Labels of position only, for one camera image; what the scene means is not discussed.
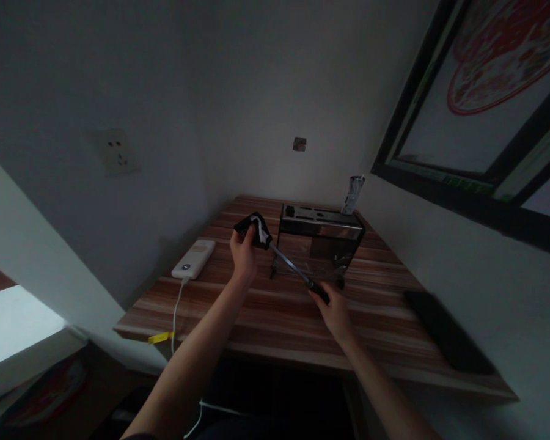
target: forearm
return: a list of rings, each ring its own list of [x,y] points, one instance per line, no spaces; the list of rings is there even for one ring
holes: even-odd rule
[[[391,440],[440,439],[356,336],[339,343]]]
[[[183,437],[197,413],[197,403],[226,345],[248,286],[243,277],[231,278],[181,343],[125,436],[148,432],[159,440]]]

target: black picture frame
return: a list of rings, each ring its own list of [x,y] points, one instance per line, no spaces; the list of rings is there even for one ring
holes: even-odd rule
[[[448,27],[447,25],[449,20],[451,20],[455,6],[457,4],[460,5],[461,2],[460,0],[442,0],[438,5],[436,14],[424,38],[418,57],[379,148],[371,173],[433,204],[497,230],[505,236],[531,244],[550,253],[550,216],[521,208],[521,204],[550,178],[550,163],[510,202],[502,202],[481,194],[464,191],[460,188],[445,185],[430,178],[386,164],[391,150],[398,140],[397,137],[402,130],[404,122],[407,126],[399,141],[403,143],[407,138],[407,134],[424,103],[424,99],[462,25],[464,13],[470,6],[470,3],[471,0],[462,2],[457,17],[454,22],[451,21],[451,26],[449,27],[448,35],[441,52],[433,65],[430,65],[436,46]],[[419,93],[419,88],[424,77],[426,77],[426,80],[421,93]],[[414,112],[405,121],[416,94],[418,94],[418,97]],[[518,134],[512,139],[501,156],[490,167],[488,171],[489,177],[492,180],[501,180],[501,176],[509,173],[549,129],[550,94],[518,131]]]

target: white power bank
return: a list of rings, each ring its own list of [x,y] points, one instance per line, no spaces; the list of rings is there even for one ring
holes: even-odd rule
[[[173,278],[196,279],[216,247],[211,240],[198,240],[171,271]]]

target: yellow tag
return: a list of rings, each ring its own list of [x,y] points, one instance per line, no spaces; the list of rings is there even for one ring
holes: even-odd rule
[[[164,340],[173,338],[174,335],[175,335],[175,334],[174,334],[173,332],[160,333],[160,334],[158,334],[158,335],[151,336],[151,337],[148,339],[148,342],[149,342],[149,344],[160,343],[160,342],[163,342]]]

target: red circular pattern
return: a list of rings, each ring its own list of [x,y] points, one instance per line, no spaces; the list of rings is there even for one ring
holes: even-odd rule
[[[550,72],[550,1],[508,1],[494,12],[498,5],[482,13],[483,26],[473,23],[472,37],[455,44],[462,61],[447,98],[455,114],[493,108]]]

